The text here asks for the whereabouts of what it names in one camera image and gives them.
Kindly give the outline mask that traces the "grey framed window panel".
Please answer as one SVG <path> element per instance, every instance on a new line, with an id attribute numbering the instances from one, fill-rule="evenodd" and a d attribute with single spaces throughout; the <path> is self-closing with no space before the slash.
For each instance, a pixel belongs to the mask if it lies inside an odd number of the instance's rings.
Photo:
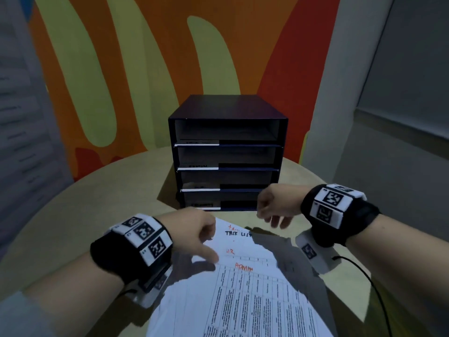
<path id="1" fill-rule="evenodd" d="M 357 110 L 449 141 L 449 0 L 393 0 Z"/>

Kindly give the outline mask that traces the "dark blue document tray organizer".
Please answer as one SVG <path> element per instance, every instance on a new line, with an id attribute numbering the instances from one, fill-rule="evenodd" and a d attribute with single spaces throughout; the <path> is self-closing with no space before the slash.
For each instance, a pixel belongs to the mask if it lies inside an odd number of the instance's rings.
<path id="1" fill-rule="evenodd" d="M 278 183 L 288 118 L 257 95 L 190 95 L 168 118 L 181 208 L 255 211 Z"/>

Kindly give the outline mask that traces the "person's left forearm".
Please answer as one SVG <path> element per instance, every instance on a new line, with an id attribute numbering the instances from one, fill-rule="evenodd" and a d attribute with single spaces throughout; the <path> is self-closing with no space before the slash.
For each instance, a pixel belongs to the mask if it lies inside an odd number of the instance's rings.
<path id="1" fill-rule="evenodd" d="M 123 288 L 86 252 L 0 301 L 0 337 L 85 337 Z"/>

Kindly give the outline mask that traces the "person's left hand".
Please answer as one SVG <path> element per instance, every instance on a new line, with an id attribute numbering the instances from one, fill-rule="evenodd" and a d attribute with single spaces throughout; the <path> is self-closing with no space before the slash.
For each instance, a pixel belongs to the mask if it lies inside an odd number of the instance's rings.
<path id="1" fill-rule="evenodd" d="M 211 240 L 216 232 L 215 216 L 192 207 L 155 216 L 154 219 L 166 228 L 174 249 L 189 256 L 192 256 L 192 243 L 205 243 Z"/>

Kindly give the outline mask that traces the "black wristband with marker tags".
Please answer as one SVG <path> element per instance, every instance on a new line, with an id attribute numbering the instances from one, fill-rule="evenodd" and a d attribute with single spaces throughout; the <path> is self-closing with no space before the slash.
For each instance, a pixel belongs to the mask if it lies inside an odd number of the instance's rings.
<path id="1" fill-rule="evenodd" d="M 380 215 L 363 192 L 338 184 L 312 188 L 300 210 L 311 223 L 315 242 L 323 248 L 345 246 L 348 238 L 364 231 Z"/>
<path id="2" fill-rule="evenodd" d="M 145 292 L 166 277 L 171 268 L 173 241 L 157 219 L 135 214 L 111 226 L 90 245 L 90 256 L 102 270 L 121 278 L 124 285 L 137 281 Z"/>

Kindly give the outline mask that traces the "person's right forearm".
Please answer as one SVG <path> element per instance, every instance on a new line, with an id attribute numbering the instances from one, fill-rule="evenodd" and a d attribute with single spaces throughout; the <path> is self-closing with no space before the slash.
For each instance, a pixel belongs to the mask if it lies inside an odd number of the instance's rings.
<path id="1" fill-rule="evenodd" d="M 449 242 L 379 215 L 346 247 L 408 312 L 449 334 Z"/>

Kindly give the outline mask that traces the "stack of printed white papers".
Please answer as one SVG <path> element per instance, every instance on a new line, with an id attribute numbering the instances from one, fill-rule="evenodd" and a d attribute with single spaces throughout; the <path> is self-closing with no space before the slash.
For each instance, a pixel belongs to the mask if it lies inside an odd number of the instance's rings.
<path id="1" fill-rule="evenodd" d="M 216 219 L 213 271 L 179 257 L 146 337 L 338 337 L 327 288 L 289 238 Z"/>

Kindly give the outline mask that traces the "person's right hand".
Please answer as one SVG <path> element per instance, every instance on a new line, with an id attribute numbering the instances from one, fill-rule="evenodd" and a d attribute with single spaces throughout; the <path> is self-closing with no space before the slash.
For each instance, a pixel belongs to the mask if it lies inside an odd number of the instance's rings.
<path id="1" fill-rule="evenodd" d="M 269 224 L 272 215 L 300 215 L 301 203 L 311 189 L 311 186 L 273 183 L 259 193 L 256 215 Z"/>

